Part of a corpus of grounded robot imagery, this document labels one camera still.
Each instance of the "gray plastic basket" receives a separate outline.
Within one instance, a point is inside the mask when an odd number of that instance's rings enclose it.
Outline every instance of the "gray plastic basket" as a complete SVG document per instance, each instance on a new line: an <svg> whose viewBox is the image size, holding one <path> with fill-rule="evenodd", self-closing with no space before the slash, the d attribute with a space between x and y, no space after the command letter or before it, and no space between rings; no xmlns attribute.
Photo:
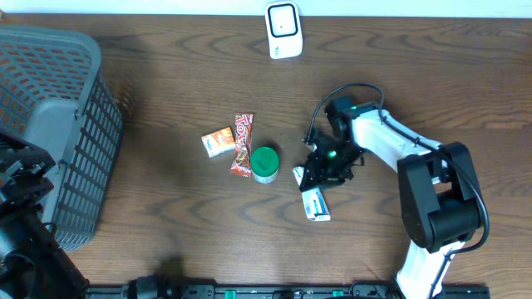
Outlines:
<svg viewBox="0 0 532 299"><path fill-rule="evenodd" d="M85 34L0 26L0 130L57 162L42 221L57 225L65 250L94 236L121 142L121 114L100 64L100 48Z"/></svg>

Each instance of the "green lid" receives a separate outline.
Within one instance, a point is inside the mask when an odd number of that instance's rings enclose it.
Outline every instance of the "green lid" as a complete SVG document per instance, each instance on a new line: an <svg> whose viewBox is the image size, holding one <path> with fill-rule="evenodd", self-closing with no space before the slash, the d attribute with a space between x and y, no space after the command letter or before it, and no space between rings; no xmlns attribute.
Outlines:
<svg viewBox="0 0 532 299"><path fill-rule="evenodd" d="M251 154L251 170L261 177L268 177L279 169L279 156L269 147L256 149Z"/></svg>

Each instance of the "red candy wrapper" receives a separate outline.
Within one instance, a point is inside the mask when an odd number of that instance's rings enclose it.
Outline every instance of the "red candy wrapper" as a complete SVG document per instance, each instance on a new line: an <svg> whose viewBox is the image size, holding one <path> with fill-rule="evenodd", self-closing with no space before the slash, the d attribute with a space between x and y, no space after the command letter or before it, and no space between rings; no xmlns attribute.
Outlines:
<svg viewBox="0 0 532 299"><path fill-rule="evenodd" d="M234 114L236 129L235 144L236 157L231 165L231 174L251 176L251 163L249 162L249 149L251 148L251 129L253 127L253 112L238 112Z"/></svg>

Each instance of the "wood grain surface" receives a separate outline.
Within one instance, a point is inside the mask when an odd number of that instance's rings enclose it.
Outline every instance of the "wood grain surface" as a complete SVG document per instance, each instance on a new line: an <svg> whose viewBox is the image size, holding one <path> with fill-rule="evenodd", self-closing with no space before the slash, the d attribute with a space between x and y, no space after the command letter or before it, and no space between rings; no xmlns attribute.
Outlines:
<svg viewBox="0 0 532 299"><path fill-rule="evenodd" d="M273 61L262 17L5 15L3 23L85 32L125 108L101 224L69 255L94 283L163 270L218 283L351 284L391 279L409 238L396 174L376 157L325 192L329 223L304 215L292 167L315 105L353 81L420 134L473 156L491 216L488 243L446 282L493 298L532 297L532 20L303 17L303 54ZM376 95L352 91L362 103ZM229 175L200 136L257 113L253 148L276 144L272 184ZM320 114L317 126L327 128Z"/></svg>

